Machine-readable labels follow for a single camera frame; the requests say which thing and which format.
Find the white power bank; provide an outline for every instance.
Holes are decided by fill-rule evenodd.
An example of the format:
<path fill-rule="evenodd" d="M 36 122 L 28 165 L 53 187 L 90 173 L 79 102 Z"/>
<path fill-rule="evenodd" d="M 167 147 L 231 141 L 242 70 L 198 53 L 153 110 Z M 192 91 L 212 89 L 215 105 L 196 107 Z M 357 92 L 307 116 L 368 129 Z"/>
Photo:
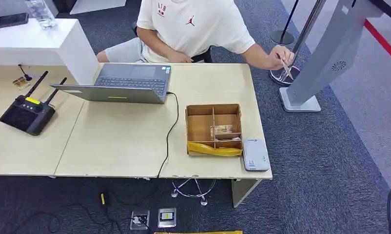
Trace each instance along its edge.
<path fill-rule="evenodd" d="M 244 167 L 247 171 L 267 171 L 270 169 L 266 143 L 262 139 L 243 141 Z"/>

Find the red rope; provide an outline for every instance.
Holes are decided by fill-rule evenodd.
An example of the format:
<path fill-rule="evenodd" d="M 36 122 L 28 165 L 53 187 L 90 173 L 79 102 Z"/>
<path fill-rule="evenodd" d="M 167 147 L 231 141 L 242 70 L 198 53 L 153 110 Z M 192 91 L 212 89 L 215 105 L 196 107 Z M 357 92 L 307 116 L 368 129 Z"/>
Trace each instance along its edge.
<path fill-rule="evenodd" d="M 369 22 L 365 20 L 364 26 L 372 34 L 372 36 L 382 45 L 382 47 L 391 55 L 391 45 L 385 40 L 385 38 L 378 32 L 377 29 Z"/>

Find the cardboard box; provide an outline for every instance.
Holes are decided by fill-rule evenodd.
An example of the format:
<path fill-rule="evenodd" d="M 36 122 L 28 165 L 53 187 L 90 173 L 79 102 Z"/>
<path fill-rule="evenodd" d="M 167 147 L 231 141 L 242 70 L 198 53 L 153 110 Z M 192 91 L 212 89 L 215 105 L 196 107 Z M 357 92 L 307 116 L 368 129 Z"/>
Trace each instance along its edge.
<path fill-rule="evenodd" d="M 243 149 L 238 104 L 189 105 L 185 111 L 185 121 L 187 142 L 201 143 L 216 149 Z M 225 125 L 231 125 L 231 128 L 223 127 Z M 190 156 L 205 155 L 188 150 L 187 153 Z"/>

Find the hand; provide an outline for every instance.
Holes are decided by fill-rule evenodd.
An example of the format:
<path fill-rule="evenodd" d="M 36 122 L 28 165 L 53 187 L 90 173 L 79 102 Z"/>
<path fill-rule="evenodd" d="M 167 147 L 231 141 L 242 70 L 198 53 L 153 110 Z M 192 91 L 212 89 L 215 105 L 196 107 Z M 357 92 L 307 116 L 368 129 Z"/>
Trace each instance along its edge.
<path fill-rule="evenodd" d="M 290 66 L 293 62 L 293 58 L 294 53 L 288 48 L 280 45 L 275 46 L 269 54 L 270 70 L 279 70 L 283 68 L 280 59 L 282 59 L 287 66 Z"/>
<path fill-rule="evenodd" d="M 178 51 L 173 51 L 171 52 L 168 56 L 167 59 L 170 62 L 192 62 L 191 58 L 188 57 L 187 55 L 178 52 Z"/>

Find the table leg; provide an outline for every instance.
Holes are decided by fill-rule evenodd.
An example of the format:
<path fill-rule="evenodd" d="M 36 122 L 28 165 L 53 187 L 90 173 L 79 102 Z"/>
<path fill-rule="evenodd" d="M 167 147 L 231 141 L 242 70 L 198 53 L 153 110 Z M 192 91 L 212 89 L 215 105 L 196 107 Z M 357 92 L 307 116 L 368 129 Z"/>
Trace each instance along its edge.
<path fill-rule="evenodd" d="M 261 181 L 261 179 L 242 179 L 240 181 L 232 180 L 234 208 L 239 206 Z"/>

